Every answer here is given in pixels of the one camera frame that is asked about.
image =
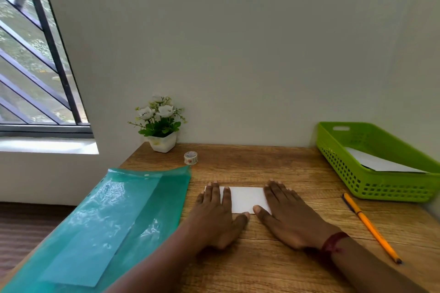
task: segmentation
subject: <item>wall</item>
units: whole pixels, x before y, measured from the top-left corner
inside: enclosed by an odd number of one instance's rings
[[[440,161],[440,0],[412,0],[374,122]],[[440,218],[440,197],[429,205]]]
[[[187,108],[181,142],[308,146],[318,121],[369,121],[409,3],[51,1],[100,154],[9,156],[0,200],[79,201],[140,144],[126,121],[152,93]]]

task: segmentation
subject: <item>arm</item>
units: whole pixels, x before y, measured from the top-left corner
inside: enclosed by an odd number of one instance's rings
[[[169,292],[185,266],[202,249],[224,249],[245,228],[249,213],[232,220],[231,190],[223,191],[214,182],[199,194],[188,218],[150,256],[120,277],[106,293]]]
[[[331,235],[341,230],[325,222],[298,194],[282,183],[271,181],[264,187],[270,215],[254,206],[260,221],[283,243],[294,249],[321,249]],[[333,252],[333,263],[360,293],[426,293],[427,291],[380,261],[352,238],[343,238]]]

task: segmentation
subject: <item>window sill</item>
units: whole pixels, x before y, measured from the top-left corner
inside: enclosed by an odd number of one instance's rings
[[[0,137],[0,152],[99,154],[95,139]]]

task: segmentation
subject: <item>table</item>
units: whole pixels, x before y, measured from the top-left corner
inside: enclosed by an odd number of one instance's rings
[[[182,219],[204,186],[261,187],[270,178],[293,188],[325,220],[338,225],[377,257],[430,292],[440,293],[440,224],[417,204],[356,200],[405,262],[395,265],[364,224],[341,199],[348,189],[316,148],[178,144],[154,152],[144,143],[122,165],[131,170],[167,170],[196,151]],[[10,280],[28,257],[7,276]],[[252,215],[239,239],[225,251],[206,250],[192,262],[180,283],[182,292],[354,292],[337,272],[314,257],[277,241]]]

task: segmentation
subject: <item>bracelet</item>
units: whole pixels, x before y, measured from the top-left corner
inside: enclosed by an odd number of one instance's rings
[[[321,253],[331,255],[333,252],[341,252],[342,249],[338,248],[336,244],[343,238],[349,238],[350,236],[345,232],[338,232],[331,235],[322,245]]]

